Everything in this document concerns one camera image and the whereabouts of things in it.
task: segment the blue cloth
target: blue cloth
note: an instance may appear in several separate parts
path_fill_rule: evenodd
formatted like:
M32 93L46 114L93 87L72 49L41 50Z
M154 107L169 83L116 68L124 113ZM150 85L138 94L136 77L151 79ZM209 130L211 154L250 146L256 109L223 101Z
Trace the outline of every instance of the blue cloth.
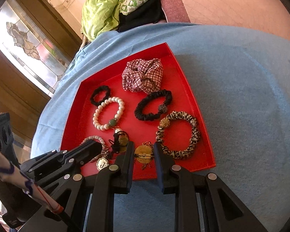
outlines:
M105 32L79 51L45 107L32 157L59 149L82 80L133 53L167 42L196 96L213 168L270 232L290 216L290 41L230 27L166 23ZM114 231L173 230L174 196L153 181L116 195Z

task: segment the leopard print scrunchie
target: leopard print scrunchie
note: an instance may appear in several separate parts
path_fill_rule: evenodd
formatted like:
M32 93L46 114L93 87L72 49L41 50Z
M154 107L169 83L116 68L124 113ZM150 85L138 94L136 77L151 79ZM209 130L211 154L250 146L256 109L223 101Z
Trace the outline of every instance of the leopard print scrunchie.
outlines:
M190 138L190 145L183 151L170 151L167 146L163 145L164 143L163 137L164 137L165 128L168 126L169 123L167 124L167 126L161 123L163 123L163 120L169 122L170 120L175 120L175 119L186 120L192 126L192 135ZM166 116L163 120L161 120L158 126L158 131L156 132L156 141L161 142L163 153L172 156L176 160L189 158L191 154L193 153L194 148L197 145L197 142L199 141L200 136L201 136L199 130L197 129L197 119L186 112L173 111L170 115Z

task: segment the stained glass window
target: stained glass window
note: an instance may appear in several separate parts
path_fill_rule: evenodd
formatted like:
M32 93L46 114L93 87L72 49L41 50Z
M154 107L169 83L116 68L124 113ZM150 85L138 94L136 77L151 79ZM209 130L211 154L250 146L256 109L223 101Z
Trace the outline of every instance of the stained glass window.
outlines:
M0 9L0 50L51 97L70 64L15 0Z

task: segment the jade bead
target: jade bead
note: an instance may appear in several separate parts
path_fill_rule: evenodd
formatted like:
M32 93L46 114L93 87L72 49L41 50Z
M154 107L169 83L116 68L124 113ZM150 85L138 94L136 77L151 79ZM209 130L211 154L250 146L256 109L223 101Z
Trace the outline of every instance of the jade bead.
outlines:
M109 122L110 126L116 126L116 120L115 119L111 119Z

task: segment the scrunchie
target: scrunchie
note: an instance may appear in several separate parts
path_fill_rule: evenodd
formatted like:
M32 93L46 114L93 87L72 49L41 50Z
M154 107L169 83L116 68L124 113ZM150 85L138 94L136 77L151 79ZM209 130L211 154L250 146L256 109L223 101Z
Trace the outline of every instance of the scrunchie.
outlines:
M163 67L160 59L136 59L127 62L122 73L122 87L131 92L144 91L149 94L160 90Z

